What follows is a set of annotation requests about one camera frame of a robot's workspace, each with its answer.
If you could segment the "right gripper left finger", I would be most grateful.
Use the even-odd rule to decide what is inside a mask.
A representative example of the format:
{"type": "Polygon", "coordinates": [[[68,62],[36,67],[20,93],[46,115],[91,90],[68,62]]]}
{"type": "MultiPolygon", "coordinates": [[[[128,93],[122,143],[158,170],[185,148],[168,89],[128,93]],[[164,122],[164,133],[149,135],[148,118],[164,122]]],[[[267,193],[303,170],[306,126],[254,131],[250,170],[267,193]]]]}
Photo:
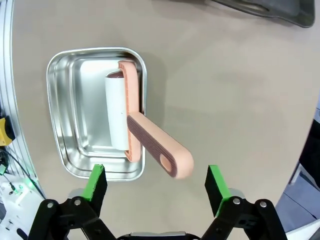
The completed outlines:
{"type": "Polygon", "coordinates": [[[63,203],[43,200],[33,220],[30,240],[66,240],[72,229],[80,229],[88,240],[115,240],[116,237],[100,219],[107,191],[105,168],[95,164],[83,193],[63,203]]]}

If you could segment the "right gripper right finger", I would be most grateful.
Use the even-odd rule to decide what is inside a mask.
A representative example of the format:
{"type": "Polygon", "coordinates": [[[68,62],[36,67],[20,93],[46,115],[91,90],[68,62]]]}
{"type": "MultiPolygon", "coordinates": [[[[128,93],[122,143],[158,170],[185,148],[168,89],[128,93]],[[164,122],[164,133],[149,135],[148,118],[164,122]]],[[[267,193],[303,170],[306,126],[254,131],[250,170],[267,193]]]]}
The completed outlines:
{"type": "Polygon", "coordinates": [[[275,206],[268,199],[250,203],[232,195],[217,165],[209,165],[205,179],[214,220],[202,240],[226,240],[234,228],[243,229],[250,240],[284,240],[285,230],[275,206]]]}

